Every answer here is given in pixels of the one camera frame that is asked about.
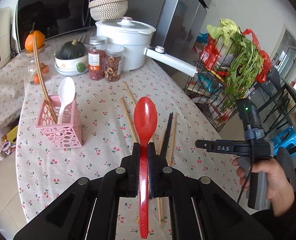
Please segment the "wrist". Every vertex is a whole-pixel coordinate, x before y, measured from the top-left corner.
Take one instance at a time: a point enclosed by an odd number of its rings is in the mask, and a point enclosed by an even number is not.
[[[275,217],[282,216],[288,212],[294,202],[294,192],[290,183],[282,187],[271,199],[273,214]]]

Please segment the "blue stool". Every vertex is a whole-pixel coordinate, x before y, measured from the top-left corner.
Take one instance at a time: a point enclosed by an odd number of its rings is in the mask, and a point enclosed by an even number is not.
[[[274,144],[274,155],[277,155],[279,147],[284,147],[288,150],[296,146],[296,133],[293,129],[293,126],[284,129],[280,134],[272,138],[270,141],[272,141]]]

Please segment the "human hand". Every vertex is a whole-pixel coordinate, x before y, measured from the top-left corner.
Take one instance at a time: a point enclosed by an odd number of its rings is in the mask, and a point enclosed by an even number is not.
[[[238,158],[232,161],[233,166],[239,166]],[[294,202],[294,192],[291,184],[286,179],[284,170],[275,159],[261,160],[253,164],[252,172],[265,172],[267,174],[268,188],[266,198],[271,201],[273,214],[279,217],[286,213]],[[245,171],[238,167],[237,175],[240,177],[240,184],[246,181]],[[244,191],[247,191],[250,182],[247,182]]]

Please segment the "green knob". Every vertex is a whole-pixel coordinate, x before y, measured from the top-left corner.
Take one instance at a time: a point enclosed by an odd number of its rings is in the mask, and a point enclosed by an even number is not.
[[[85,64],[81,62],[77,63],[76,68],[79,73],[83,73],[86,70]]]

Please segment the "bolt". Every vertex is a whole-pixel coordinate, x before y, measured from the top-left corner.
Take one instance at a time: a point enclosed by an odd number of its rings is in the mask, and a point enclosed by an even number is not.
[[[209,184],[211,182],[210,178],[209,177],[206,177],[206,176],[205,177],[202,177],[200,179],[200,181],[201,181],[202,184]]]
[[[163,171],[164,173],[171,173],[171,172],[172,172],[172,168],[169,167],[169,166],[167,166],[167,167],[164,167],[164,168],[162,169],[162,171]]]
[[[88,182],[88,179],[85,178],[85,177],[82,177],[82,178],[78,179],[78,184],[79,185],[85,185],[85,184],[87,184],[87,182]]]
[[[123,174],[123,173],[125,173],[125,171],[126,171],[126,169],[123,167],[119,167],[116,169],[116,173],[118,173],[118,174]]]

